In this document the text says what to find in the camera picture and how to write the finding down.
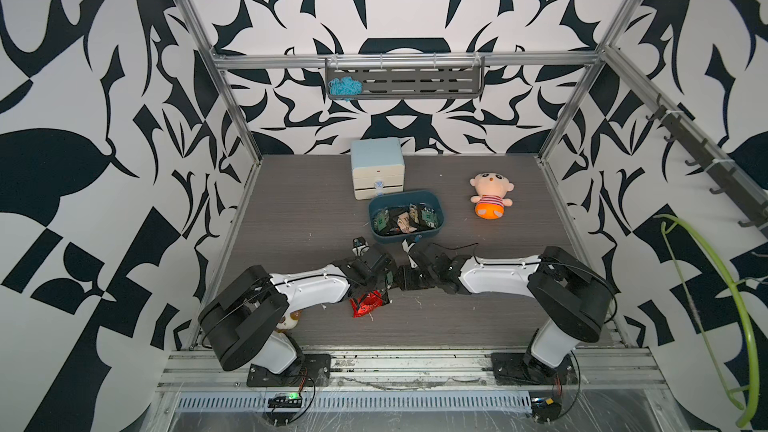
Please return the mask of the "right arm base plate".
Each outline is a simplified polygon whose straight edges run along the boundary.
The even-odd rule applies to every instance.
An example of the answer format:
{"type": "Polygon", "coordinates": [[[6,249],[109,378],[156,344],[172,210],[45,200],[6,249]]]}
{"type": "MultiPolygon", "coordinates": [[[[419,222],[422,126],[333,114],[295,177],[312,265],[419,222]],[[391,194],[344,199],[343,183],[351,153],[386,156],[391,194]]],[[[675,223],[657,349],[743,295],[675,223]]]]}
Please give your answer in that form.
{"type": "Polygon", "coordinates": [[[495,352],[490,355],[491,371],[497,385],[564,385],[566,378],[575,371],[572,355],[555,367],[540,363],[527,353],[495,352]]]}

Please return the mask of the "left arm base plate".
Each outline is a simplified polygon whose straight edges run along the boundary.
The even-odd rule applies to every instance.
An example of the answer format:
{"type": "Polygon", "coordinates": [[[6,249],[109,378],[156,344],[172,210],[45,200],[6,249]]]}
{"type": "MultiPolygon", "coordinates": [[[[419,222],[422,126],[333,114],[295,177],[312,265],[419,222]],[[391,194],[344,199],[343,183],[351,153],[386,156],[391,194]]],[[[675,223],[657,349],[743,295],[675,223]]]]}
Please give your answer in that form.
{"type": "Polygon", "coordinates": [[[330,380],[331,355],[310,353],[300,356],[280,374],[251,364],[246,385],[251,388],[298,387],[301,384],[326,386],[330,380]]]}

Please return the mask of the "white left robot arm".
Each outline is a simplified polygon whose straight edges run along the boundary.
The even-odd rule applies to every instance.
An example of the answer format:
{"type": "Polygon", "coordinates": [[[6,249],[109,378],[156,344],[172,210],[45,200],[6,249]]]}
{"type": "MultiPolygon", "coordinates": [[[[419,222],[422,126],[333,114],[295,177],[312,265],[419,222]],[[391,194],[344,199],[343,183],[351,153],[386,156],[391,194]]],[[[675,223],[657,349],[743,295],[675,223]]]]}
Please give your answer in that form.
{"type": "Polygon", "coordinates": [[[260,265],[251,266],[202,310],[202,339],[227,372],[249,364],[275,375],[293,372],[303,354],[278,330],[283,318],[317,305],[384,293],[396,271],[391,254],[378,245],[363,245],[350,258],[306,272],[270,274],[260,265]]]}

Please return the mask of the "green label tea bag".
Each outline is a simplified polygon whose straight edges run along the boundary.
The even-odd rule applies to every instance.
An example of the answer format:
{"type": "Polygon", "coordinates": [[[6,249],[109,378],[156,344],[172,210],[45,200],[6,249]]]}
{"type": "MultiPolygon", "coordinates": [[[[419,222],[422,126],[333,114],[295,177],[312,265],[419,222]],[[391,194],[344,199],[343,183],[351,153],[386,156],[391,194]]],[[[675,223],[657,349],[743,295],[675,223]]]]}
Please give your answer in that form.
{"type": "Polygon", "coordinates": [[[429,229],[436,229],[439,226],[439,217],[433,208],[422,206],[419,209],[421,224],[429,229]]]}

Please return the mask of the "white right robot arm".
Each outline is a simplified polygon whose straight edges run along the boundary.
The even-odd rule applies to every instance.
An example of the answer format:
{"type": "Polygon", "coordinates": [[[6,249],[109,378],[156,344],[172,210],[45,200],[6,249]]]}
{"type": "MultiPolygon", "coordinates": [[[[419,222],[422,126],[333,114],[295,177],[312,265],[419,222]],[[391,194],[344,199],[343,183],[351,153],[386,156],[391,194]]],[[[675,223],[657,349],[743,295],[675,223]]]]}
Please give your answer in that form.
{"type": "Polygon", "coordinates": [[[581,343],[600,339],[617,289],[561,247],[513,259],[482,258],[419,241],[406,247],[409,264],[393,273],[401,290],[439,288],[448,294],[500,293],[529,297],[547,314],[524,363],[552,375],[581,343]]]}

